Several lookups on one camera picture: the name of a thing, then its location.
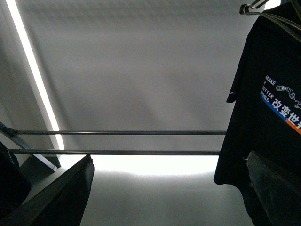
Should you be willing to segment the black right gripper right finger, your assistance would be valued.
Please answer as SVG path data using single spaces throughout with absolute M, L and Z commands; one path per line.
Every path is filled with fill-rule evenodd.
M 274 226 L 301 224 L 301 177 L 251 151 L 247 157 L 251 184 Z

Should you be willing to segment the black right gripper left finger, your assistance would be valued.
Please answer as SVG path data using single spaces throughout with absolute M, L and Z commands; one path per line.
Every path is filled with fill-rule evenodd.
M 26 204 L 4 217 L 2 226 L 79 226 L 90 196 L 94 165 L 88 154 Z

